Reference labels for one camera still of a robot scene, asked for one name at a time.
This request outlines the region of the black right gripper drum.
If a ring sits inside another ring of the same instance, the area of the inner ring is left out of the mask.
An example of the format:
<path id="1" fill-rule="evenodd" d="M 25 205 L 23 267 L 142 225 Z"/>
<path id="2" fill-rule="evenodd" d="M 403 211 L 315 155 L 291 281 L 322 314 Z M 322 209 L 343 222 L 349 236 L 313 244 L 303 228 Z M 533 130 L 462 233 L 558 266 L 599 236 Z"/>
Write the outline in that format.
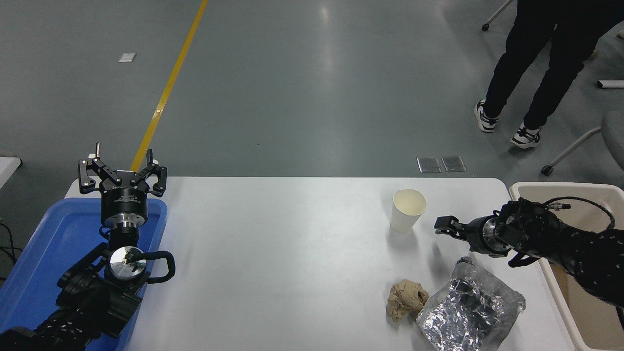
<path id="1" fill-rule="evenodd" d="M 480 254 L 490 254 L 489 246 L 483 236 L 484 225 L 490 217 L 475 218 L 465 226 L 465 234 L 470 244 L 470 251 Z"/>

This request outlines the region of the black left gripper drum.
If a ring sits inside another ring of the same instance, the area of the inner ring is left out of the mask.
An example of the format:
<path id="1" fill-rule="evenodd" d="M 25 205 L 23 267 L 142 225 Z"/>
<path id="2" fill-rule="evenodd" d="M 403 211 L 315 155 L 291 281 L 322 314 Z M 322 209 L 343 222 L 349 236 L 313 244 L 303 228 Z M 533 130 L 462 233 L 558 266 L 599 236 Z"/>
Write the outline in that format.
<path id="1" fill-rule="evenodd" d="M 110 180 L 101 182 L 101 224 L 105 227 L 120 226 L 123 222 L 140 227 L 149 219 L 145 180 L 127 182 L 116 186 Z"/>

